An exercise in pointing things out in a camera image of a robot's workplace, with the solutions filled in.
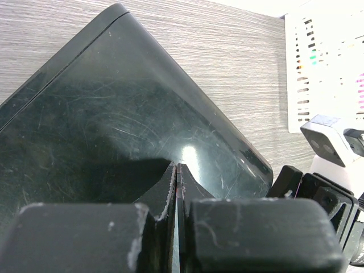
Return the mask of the black drawer cabinet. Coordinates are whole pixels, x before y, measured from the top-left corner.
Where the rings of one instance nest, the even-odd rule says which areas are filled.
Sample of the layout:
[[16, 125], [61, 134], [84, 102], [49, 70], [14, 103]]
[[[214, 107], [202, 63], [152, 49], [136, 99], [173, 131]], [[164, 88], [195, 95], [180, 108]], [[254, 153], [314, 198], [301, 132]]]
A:
[[120, 4], [1, 105], [1, 229], [35, 202], [133, 202], [170, 162], [216, 198], [263, 197], [272, 168]]

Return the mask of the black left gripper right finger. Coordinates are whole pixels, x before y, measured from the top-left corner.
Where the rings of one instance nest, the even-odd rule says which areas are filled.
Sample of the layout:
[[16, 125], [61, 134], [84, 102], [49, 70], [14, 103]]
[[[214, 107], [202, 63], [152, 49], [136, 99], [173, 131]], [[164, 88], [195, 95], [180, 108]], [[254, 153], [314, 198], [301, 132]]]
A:
[[345, 257], [315, 190], [284, 166], [263, 198], [220, 200], [177, 167], [181, 272], [340, 272]]

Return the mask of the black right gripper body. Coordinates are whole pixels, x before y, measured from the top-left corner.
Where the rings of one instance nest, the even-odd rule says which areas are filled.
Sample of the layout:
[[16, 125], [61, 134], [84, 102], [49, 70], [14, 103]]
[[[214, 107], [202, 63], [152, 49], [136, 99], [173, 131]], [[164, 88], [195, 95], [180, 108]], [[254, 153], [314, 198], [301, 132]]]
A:
[[267, 197], [307, 198], [327, 212], [346, 256], [363, 254], [361, 207], [354, 194], [318, 173], [302, 173], [293, 166], [283, 166]]

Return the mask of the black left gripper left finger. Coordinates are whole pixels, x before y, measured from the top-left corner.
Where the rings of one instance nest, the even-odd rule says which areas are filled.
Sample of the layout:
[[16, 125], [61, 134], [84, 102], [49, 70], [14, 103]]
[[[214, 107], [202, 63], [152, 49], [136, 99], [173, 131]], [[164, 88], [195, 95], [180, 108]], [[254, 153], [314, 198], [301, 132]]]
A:
[[1, 243], [2, 272], [171, 272], [177, 166], [131, 203], [33, 203]]

